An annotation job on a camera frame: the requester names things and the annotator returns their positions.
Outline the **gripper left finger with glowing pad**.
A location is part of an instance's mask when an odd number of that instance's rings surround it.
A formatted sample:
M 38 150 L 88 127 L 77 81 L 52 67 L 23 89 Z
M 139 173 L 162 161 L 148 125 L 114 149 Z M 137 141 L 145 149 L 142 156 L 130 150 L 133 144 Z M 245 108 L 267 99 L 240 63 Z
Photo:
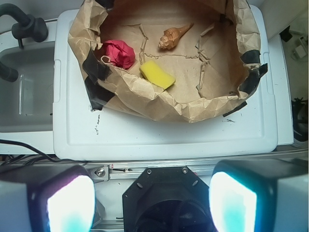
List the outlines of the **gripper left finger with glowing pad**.
M 2 232 L 88 232 L 95 201 L 94 182 L 82 165 L 0 168 Z

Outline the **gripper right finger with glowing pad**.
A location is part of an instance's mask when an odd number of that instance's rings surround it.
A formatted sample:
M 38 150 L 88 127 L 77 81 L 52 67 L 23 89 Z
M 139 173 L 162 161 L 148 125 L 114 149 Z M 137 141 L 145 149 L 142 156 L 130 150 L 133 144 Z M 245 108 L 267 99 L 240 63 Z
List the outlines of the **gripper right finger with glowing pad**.
M 209 203 L 220 232 L 307 232 L 309 163 L 222 160 L 213 169 Z

